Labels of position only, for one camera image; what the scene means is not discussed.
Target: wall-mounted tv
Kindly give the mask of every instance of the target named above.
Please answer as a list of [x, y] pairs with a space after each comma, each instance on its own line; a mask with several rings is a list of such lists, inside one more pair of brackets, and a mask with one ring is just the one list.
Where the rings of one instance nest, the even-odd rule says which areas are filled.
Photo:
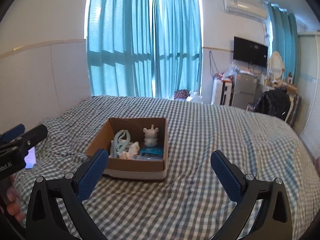
[[234, 37], [233, 59], [266, 67], [268, 47], [260, 43]]

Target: finger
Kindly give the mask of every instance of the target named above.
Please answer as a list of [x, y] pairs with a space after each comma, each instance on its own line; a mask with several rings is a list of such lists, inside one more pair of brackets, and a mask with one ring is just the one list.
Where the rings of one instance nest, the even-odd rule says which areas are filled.
[[20, 223], [24, 220], [25, 215], [22, 212], [20, 212], [20, 213], [16, 214], [14, 217]]
[[316, 160], [316, 171], [318, 175], [320, 176], [320, 157]]
[[18, 192], [14, 187], [10, 187], [7, 190], [7, 198], [10, 202], [15, 202], [18, 196]]
[[11, 185], [13, 185], [14, 182], [15, 182], [14, 176], [13, 176], [13, 175], [10, 175], [10, 176], [9, 176], [9, 180], [10, 180]]
[[15, 216], [21, 211], [21, 203], [20, 200], [17, 199], [14, 203], [11, 203], [7, 206], [7, 211], [10, 215]]

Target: smartphone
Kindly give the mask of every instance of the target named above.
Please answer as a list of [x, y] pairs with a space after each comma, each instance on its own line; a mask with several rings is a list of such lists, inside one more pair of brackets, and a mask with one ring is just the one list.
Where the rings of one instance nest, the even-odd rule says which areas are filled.
[[24, 161], [26, 162], [26, 169], [32, 169], [33, 166], [36, 164], [36, 148], [32, 147], [29, 150], [28, 155], [24, 158]]

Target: open cardboard box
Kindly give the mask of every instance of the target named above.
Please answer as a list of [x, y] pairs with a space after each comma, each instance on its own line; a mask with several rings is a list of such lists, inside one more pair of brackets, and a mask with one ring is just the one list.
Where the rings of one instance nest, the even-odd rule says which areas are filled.
[[86, 148], [85, 153], [90, 158], [99, 148], [102, 148], [110, 155], [111, 141], [122, 129], [128, 130], [131, 141], [139, 142], [142, 149], [145, 138], [143, 128], [150, 129], [152, 124], [155, 128], [159, 128], [158, 146], [164, 147], [163, 160], [125, 160], [109, 156], [108, 165], [103, 174], [121, 179], [163, 181], [167, 176], [168, 160], [168, 129], [165, 118], [109, 118]]

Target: checkered bedding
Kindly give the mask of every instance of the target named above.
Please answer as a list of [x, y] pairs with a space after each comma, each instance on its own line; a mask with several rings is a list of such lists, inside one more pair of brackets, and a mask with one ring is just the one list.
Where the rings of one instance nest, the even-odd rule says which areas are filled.
[[[84, 151], [109, 117], [168, 119], [168, 175], [162, 183], [101, 178], [84, 207], [107, 239], [208, 239], [236, 206], [210, 166], [222, 150], [244, 174], [272, 181], [281, 177], [289, 196], [293, 239], [320, 209], [320, 182], [295, 132], [276, 117], [227, 106], [154, 98], [98, 96], [44, 122], [48, 138], [36, 148], [37, 164], [16, 177], [23, 210], [39, 175], [61, 178], [87, 160]], [[79, 237], [58, 200], [70, 232]], [[257, 214], [252, 212], [241, 236]]]

